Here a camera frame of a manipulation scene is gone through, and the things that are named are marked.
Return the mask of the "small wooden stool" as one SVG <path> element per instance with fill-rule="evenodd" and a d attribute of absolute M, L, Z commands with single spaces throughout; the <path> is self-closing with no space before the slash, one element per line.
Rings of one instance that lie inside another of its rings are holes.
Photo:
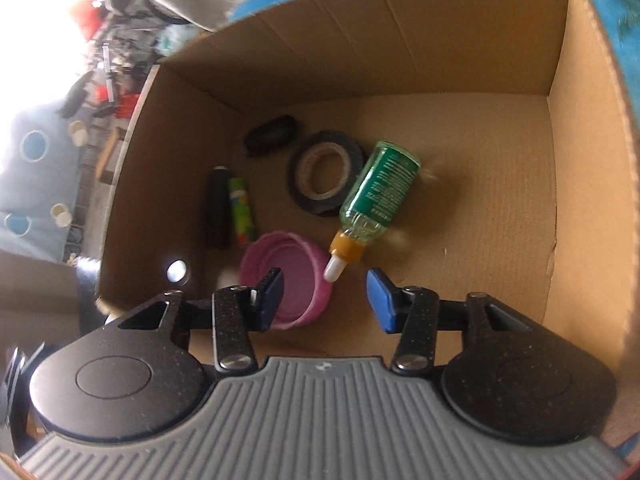
<path fill-rule="evenodd" d="M 94 167 L 94 178 L 103 184 L 112 185 L 114 180 L 114 171 L 108 169 L 111 159 L 114 156 L 116 148 L 125 140 L 126 130 L 119 126 L 114 126 L 108 135 L 102 152 L 96 160 Z"/>

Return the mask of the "black electrical tape roll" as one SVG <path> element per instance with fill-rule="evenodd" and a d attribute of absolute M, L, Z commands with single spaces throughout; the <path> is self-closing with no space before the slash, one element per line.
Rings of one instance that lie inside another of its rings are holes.
<path fill-rule="evenodd" d="M 304 211 L 336 217 L 367 159 L 360 144 L 344 132 L 307 136 L 288 162 L 288 192 Z"/>

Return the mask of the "black cylindrical tube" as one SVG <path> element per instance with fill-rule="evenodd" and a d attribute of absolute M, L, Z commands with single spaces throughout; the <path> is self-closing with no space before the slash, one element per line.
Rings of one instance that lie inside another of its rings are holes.
<path fill-rule="evenodd" d="M 217 166 L 209 175 L 206 188 L 205 227 L 208 246 L 226 250 L 231 246 L 231 204 L 228 184 L 231 171 Z"/>

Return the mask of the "wheelchair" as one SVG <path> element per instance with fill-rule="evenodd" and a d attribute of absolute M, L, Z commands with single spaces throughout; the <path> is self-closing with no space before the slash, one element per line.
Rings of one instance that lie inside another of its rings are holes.
<path fill-rule="evenodd" d="M 84 1 L 74 18 L 87 36 L 88 70 L 58 109 L 65 119 L 85 105 L 96 118 L 127 116 L 151 68 L 200 32 L 155 0 Z"/>

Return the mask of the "green dropper bottle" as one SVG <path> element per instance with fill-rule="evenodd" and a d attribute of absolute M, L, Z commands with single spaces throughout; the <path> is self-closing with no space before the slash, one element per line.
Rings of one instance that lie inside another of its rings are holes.
<path fill-rule="evenodd" d="M 340 209 L 323 278 L 336 282 L 388 229 L 421 169 L 420 160 L 388 141 L 375 145 Z"/>

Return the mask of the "brown cardboard box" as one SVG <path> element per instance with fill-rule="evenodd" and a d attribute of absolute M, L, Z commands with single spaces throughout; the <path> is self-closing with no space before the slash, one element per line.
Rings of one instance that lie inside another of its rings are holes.
<path fill-rule="evenodd" d="M 131 308 L 206 296 L 236 252 L 205 245 L 206 182 L 243 177 L 258 229 L 328 246 L 336 220 L 296 206 L 288 152 L 249 158 L 281 114 L 381 140 L 422 170 L 390 229 L 348 268 L 317 322 L 260 354 L 390 356 L 364 274 L 459 299 L 482 290 L 619 368 L 639 303 L 639 39 L 623 0 L 291 0 L 200 38 L 149 76 L 112 195 L 100 297 Z"/>

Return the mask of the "black oval small object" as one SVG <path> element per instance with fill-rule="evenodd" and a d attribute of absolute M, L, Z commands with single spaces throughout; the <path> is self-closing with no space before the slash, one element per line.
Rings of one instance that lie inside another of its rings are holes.
<path fill-rule="evenodd" d="M 291 115 L 281 115 L 250 129 L 243 138 L 244 153 L 259 157 L 289 146 L 299 134 L 299 122 Z"/>

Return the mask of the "blue patterned cushion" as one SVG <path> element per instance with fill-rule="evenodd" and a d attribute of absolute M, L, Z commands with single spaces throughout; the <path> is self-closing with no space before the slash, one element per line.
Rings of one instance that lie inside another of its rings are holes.
<path fill-rule="evenodd" d="M 74 210 L 81 176 L 81 149 L 59 107 L 50 104 L 17 118 L 1 168 L 1 249 L 54 263 L 63 260 L 70 216 L 56 220 L 51 209 Z"/>

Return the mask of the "green lip balm tube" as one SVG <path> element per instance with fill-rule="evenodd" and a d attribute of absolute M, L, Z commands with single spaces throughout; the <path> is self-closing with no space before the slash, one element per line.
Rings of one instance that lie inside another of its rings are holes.
<path fill-rule="evenodd" d="M 250 244 L 256 240 L 256 228 L 244 180 L 231 177 L 228 191 L 236 239 L 241 246 Z"/>

